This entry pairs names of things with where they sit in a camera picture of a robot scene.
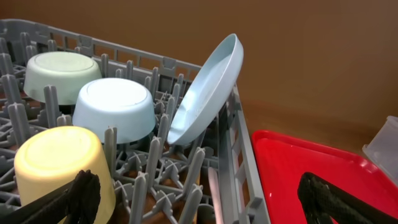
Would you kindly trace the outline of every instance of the plastic tray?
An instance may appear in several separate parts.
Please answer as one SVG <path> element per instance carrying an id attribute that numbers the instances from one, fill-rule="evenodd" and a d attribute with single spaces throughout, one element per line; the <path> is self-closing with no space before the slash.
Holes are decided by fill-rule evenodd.
<path id="1" fill-rule="evenodd" d="M 162 115 L 172 111 L 167 110 L 167 107 L 178 106 L 192 82 L 190 78 L 192 73 L 197 73 L 201 68 L 198 65 L 36 22 L 18 19 L 0 20 L 0 53 L 3 53 L 0 57 L 2 74 L 0 103 L 4 105 L 0 112 L 0 215 L 18 209 L 21 205 L 15 190 L 13 168 L 13 158 L 18 146 L 33 134 L 49 127 L 71 125 L 70 116 L 59 116 L 56 110 L 58 105 L 54 105 L 54 102 L 46 104 L 34 102 L 22 91 L 26 61 L 37 53 L 54 50 L 78 52 L 92 57 L 100 66 L 103 77 L 128 78 L 147 87 L 153 95 L 157 116 L 156 128 L 159 130 L 161 129 L 159 126 L 164 122 L 163 117 L 166 117 Z M 128 58 L 129 61 L 121 60 L 122 55 L 126 54 L 131 56 Z M 145 68 L 142 66 L 144 60 L 155 62 L 159 67 L 153 70 Z M 164 137 L 163 131 L 152 135 Z M 108 130 L 108 134 L 111 136 L 112 130 Z M 116 172 L 113 177 L 116 195 L 123 198 L 122 213 L 129 213 L 129 203 L 132 198 L 140 197 L 132 195 L 132 186 L 137 181 L 142 183 L 142 179 L 145 178 L 145 173 L 137 176 L 137 171 L 148 166 L 149 148 L 158 147 L 158 142 L 159 139 L 151 141 L 151 138 L 147 138 L 118 146 Z M 144 215 L 139 218 L 144 222 L 160 215 L 171 223 L 176 223 L 179 217 L 170 208 L 176 211 L 178 203 L 184 204 L 189 200 L 186 196 L 193 194 L 194 191 L 197 193 L 199 189 L 203 196 L 198 210 L 192 211 L 189 203 L 187 210 L 190 210 L 190 213 L 197 212 L 198 223 L 206 221 L 203 219 L 214 221 L 213 202 L 206 181 L 196 182 L 199 185 L 203 184 L 203 189 L 194 187 L 194 190 L 188 194 L 183 193 L 188 181 L 185 178 L 186 173 L 196 169 L 191 167 L 194 164 L 192 161 L 197 160 L 195 156 L 203 152 L 197 149 L 198 146 L 206 151 L 201 163 L 200 180 L 207 179 L 207 167 L 214 167 L 218 171 L 224 222 L 269 223 L 266 202 L 257 167 L 253 163 L 254 153 L 236 86 L 223 109 L 198 139 L 187 146 L 163 148 L 162 158 L 159 160 L 160 166 L 155 166 L 155 183 L 152 183 L 152 188 L 148 190 L 153 196 L 150 200 L 146 200 L 145 206 L 146 208 L 149 206 L 149 210 L 145 209 Z M 105 144 L 104 150 L 107 152 L 109 147 Z"/>
<path id="2" fill-rule="evenodd" d="M 304 172 L 398 217 L 398 188 L 361 156 L 271 131 L 256 131 L 252 140 L 272 223 L 307 223 L 297 196 Z"/>
<path id="3" fill-rule="evenodd" d="M 367 157 L 398 185 L 398 118 L 388 116 L 374 139 L 363 147 Z"/>

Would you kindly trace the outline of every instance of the tan surface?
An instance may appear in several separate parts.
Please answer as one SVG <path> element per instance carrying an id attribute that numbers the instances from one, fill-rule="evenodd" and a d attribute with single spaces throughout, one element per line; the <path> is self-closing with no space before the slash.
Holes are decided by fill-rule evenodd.
<path id="1" fill-rule="evenodd" d="M 4 1 L 0 17 L 197 64 L 237 33 L 250 133 L 268 128 L 359 152 L 398 115 L 398 1 L 62 2 Z"/>

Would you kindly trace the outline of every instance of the rack tine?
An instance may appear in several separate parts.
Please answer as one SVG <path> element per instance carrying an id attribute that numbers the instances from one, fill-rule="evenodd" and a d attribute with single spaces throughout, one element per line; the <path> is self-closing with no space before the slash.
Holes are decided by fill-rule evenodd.
<path id="1" fill-rule="evenodd" d="M 75 52 L 81 54 L 81 47 L 75 47 Z"/>
<path id="2" fill-rule="evenodd" d="M 160 119 L 159 130 L 157 131 L 157 137 L 160 138 L 160 152 L 159 158 L 162 157 L 164 142 L 167 139 L 167 133 L 169 132 L 169 115 L 163 114 Z"/>
<path id="3" fill-rule="evenodd" d="M 33 56 L 37 55 L 37 49 L 35 46 L 26 46 L 26 59 L 29 61 Z"/>
<path id="4" fill-rule="evenodd" d="M 134 63 L 132 60 L 127 61 L 126 68 L 126 78 L 132 80 L 132 72 L 134 71 Z"/>
<path id="5" fill-rule="evenodd" d="M 7 41 L 3 37 L 0 37 L 0 53 L 9 53 L 7 48 Z"/>
<path id="6" fill-rule="evenodd" d="M 159 76 L 158 74 L 159 69 L 157 67 L 154 67 L 152 70 L 152 78 L 150 82 L 150 93 L 152 94 L 152 99 L 155 99 L 155 94 L 156 94 L 156 84 L 157 84 L 157 78 Z"/>
<path id="7" fill-rule="evenodd" d="M 145 88 L 147 88 L 150 91 L 150 77 L 145 77 L 145 82 L 144 82 L 144 86 Z"/>
<path id="8" fill-rule="evenodd" d="M 191 164 L 193 155 L 195 155 L 196 150 L 198 147 L 201 147 L 203 139 L 205 138 L 206 130 L 204 130 L 192 143 L 191 151 L 189 152 L 188 156 L 188 164 Z"/>
<path id="9" fill-rule="evenodd" d="M 57 42 L 55 40 L 48 40 L 47 48 L 49 49 L 49 52 L 57 51 L 58 50 Z"/>
<path id="10" fill-rule="evenodd" d="M 132 193 L 129 224 L 141 224 L 147 196 L 147 176 L 148 174 L 138 172 L 136 182 L 134 183 L 134 191 Z"/>
<path id="11" fill-rule="evenodd" d="M 187 178 L 185 179 L 184 187 L 182 189 L 182 195 L 186 196 L 191 191 L 192 185 L 198 178 L 200 173 L 200 167 L 205 159 L 205 149 L 198 147 L 195 155 L 193 156 L 192 163 L 189 167 Z"/>
<path id="12" fill-rule="evenodd" d="M 173 121 L 174 117 L 174 111 L 175 111 L 175 98 L 173 96 L 170 96 L 169 100 L 167 101 L 167 106 L 166 106 L 166 114 L 169 116 L 169 126 L 167 129 L 170 129 L 170 126 Z"/>
<path id="13" fill-rule="evenodd" d="M 72 126 L 72 117 L 70 115 L 61 115 L 57 118 L 57 126 Z"/>
<path id="14" fill-rule="evenodd" d="M 28 58 L 26 54 L 26 47 L 30 45 L 30 37 L 29 34 L 26 32 L 21 32 L 19 35 L 22 44 L 22 53 L 24 54 L 25 64 L 27 64 Z"/>
<path id="15" fill-rule="evenodd" d="M 154 185 L 157 162 L 159 161 L 160 139 L 154 137 L 150 142 L 149 156 L 147 160 L 146 173 L 148 174 L 148 190 Z"/>
<path id="16" fill-rule="evenodd" d="M 180 84 L 176 83 L 176 84 L 174 85 L 173 94 L 172 94 L 172 96 L 175 98 L 174 111 L 175 111 L 175 109 L 177 108 L 178 100 L 180 99 L 180 90 L 181 90 Z"/>
<path id="17" fill-rule="evenodd" d="M 22 103 L 13 103 L 8 106 L 8 112 L 17 145 L 20 147 L 31 137 L 25 106 Z"/>
<path id="18" fill-rule="evenodd" d="M 111 178 L 116 171 L 116 138 L 117 138 L 117 129 L 116 128 L 108 128 L 105 131 L 105 141 L 104 141 L 104 152 L 106 163 L 108 164 L 109 173 L 111 174 Z"/>
<path id="19" fill-rule="evenodd" d="M 116 69 L 115 77 L 124 78 L 123 70 L 121 68 Z"/>
<path id="20" fill-rule="evenodd" d="M 55 128 L 57 127 L 57 118 L 61 115 L 55 86 L 47 85 L 44 87 L 44 99 L 49 128 Z"/>
<path id="21" fill-rule="evenodd" d="M 101 73 L 103 78 L 108 78 L 108 63 L 109 63 L 109 55 L 102 54 L 101 55 Z"/>
<path id="22" fill-rule="evenodd" d="M 21 94 L 18 89 L 18 82 L 14 75 L 3 75 L 1 77 L 2 87 L 6 94 L 8 105 L 22 103 Z"/>
<path id="23" fill-rule="evenodd" d="M 187 201 L 185 202 L 178 224 L 192 223 L 195 218 L 203 192 L 196 184 L 193 185 L 192 189 L 192 192 L 189 194 Z"/>
<path id="24" fill-rule="evenodd" d="M 0 71 L 3 75 L 14 74 L 14 67 L 9 54 L 0 54 Z"/>

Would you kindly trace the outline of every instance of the plastic dish rack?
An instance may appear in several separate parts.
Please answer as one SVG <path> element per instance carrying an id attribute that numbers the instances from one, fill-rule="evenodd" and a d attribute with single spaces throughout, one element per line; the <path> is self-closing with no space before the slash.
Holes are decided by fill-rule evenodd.
<path id="1" fill-rule="evenodd" d="M 100 48 L 111 49 L 108 54 L 96 54 Z M 23 94 L 25 64 L 35 54 L 49 50 L 78 52 L 92 57 L 98 62 L 104 77 L 129 78 L 145 86 L 155 85 L 154 103 L 157 116 L 157 127 L 162 113 L 167 111 L 170 96 L 174 94 L 176 84 L 180 85 L 181 94 L 177 95 L 177 104 L 192 81 L 190 75 L 201 68 L 187 62 L 148 53 L 142 50 L 125 47 L 81 34 L 46 26 L 36 22 L 18 19 L 0 20 L 0 215 L 18 209 L 21 204 L 14 177 L 14 156 L 18 147 L 32 135 L 46 130 L 47 119 L 54 114 L 46 110 L 46 104 L 33 101 Z M 118 55 L 135 55 L 132 61 L 125 63 L 118 60 Z M 159 63 L 159 69 L 153 71 L 140 67 L 140 63 L 149 59 Z M 177 74 L 179 69 L 186 73 Z M 57 125 L 72 125 L 70 116 L 65 114 L 57 119 Z M 145 172 L 144 166 L 149 161 L 149 148 L 155 147 L 151 136 L 138 142 L 118 145 L 116 172 L 113 175 L 116 196 L 122 198 L 121 212 L 130 213 L 134 183 Z M 200 146 L 205 149 L 204 159 L 195 158 Z M 218 171 L 220 182 L 221 205 L 225 223 L 270 223 L 264 200 L 260 178 L 257 171 L 254 153 L 244 119 L 238 89 L 235 86 L 224 107 L 218 113 L 208 129 L 195 141 L 187 146 L 165 146 L 162 158 L 156 168 L 153 183 L 153 198 L 146 200 L 142 222 L 156 216 L 163 217 L 166 223 L 177 223 L 179 217 L 187 213 L 196 213 L 197 223 L 215 223 L 213 201 L 207 180 L 207 168 Z M 189 170 L 201 170 L 198 175 L 189 177 Z M 187 193 L 184 183 L 195 179 L 194 190 Z M 190 208 L 186 203 L 188 194 L 199 189 L 201 194 L 198 209 Z M 182 212 L 177 214 L 179 203 L 183 203 Z"/>

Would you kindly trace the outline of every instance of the light blue plate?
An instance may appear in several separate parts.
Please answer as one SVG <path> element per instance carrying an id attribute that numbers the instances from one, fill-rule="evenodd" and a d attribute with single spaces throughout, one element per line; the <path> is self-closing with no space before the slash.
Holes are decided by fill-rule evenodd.
<path id="1" fill-rule="evenodd" d="M 231 34 L 213 51 L 184 96 L 170 127 L 169 144 L 188 144 L 207 128 L 231 93 L 242 62 L 242 44 Z"/>

